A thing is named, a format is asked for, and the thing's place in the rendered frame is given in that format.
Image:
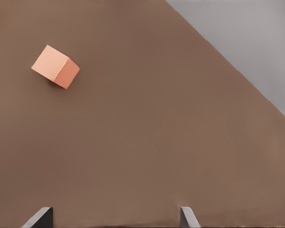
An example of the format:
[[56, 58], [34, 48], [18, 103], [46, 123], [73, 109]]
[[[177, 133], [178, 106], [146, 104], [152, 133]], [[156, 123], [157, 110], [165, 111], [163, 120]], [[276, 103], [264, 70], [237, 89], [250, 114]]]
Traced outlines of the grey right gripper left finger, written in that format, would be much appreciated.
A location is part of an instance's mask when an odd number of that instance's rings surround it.
[[22, 227], [53, 227], [53, 208], [42, 207]]

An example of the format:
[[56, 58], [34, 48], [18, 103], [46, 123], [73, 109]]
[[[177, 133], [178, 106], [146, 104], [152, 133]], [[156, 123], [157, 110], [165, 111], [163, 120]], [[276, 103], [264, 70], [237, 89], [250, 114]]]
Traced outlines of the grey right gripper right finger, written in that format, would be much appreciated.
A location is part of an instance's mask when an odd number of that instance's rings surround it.
[[181, 207], [180, 212], [181, 227], [200, 227], [200, 224], [190, 207]]

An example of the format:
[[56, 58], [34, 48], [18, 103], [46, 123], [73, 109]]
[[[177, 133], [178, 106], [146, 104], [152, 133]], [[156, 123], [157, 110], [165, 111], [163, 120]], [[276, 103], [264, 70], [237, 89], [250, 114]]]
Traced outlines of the orange wooden cube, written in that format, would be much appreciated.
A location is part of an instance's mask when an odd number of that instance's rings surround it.
[[73, 60], [50, 45], [46, 45], [31, 69], [64, 89], [69, 88], [80, 71]]

